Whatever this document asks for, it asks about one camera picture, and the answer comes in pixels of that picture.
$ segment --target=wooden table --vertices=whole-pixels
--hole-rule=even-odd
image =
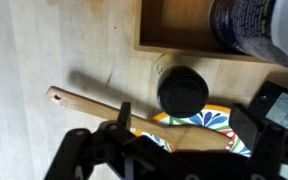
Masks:
[[[0,0],[0,179],[42,179],[64,134],[102,121],[45,100],[59,86],[114,107],[160,112],[153,63],[133,50],[134,1]],[[186,57],[207,81],[210,102],[247,104],[263,80],[288,87],[288,69]],[[93,179],[116,178],[106,166]]]

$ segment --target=wood grain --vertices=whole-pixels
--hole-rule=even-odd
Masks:
[[[208,15],[213,0],[163,0],[162,26],[210,32]]]
[[[85,112],[103,119],[116,120],[119,110],[83,96],[51,87],[46,98],[55,104]],[[176,149],[224,150],[229,138],[208,129],[194,126],[163,126],[131,115],[131,127],[154,134]]]
[[[67,131],[103,122],[45,100],[51,86],[116,109],[129,101],[144,119],[160,113],[152,67],[161,53],[133,49],[135,3],[0,0],[0,180],[43,179]],[[160,52],[181,53],[173,50]],[[205,79],[213,104],[247,104],[266,78],[288,87],[278,65],[191,55],[181,61]],[[118,178],[97,166],[92,179]]]

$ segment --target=wooden drawer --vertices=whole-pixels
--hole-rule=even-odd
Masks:
[[[243,61],[262,61],[234,52],[212,35],[213,0],[137,0],[135,50]]]

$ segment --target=black cap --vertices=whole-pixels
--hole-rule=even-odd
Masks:
[[[168,76],[160,85],[158,103],[172,117],[188,118],[199,113],[208,100],[208,88],[197,73]]]

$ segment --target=decorative plate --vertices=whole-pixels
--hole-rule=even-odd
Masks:
[[[226,107],[217,105],[206,105],[204,109],[190,118],[174,118],[166,113],[161,113],[152,118],[152,122],[161,123],[165,125],[187,125],[193,124],[202,126],[218,133],[221,133],[231,139],[225,149],[232,153],[238,153],[244,156],[250,156],[251,152],[246,148],[241,139],[234,133],[228,124],[231,110]],[[137,136],[144,135],[152,139],[158,145],[162,146],[165,150],[173,152],[175,149],[166,141],[140,130],[132,130]]]

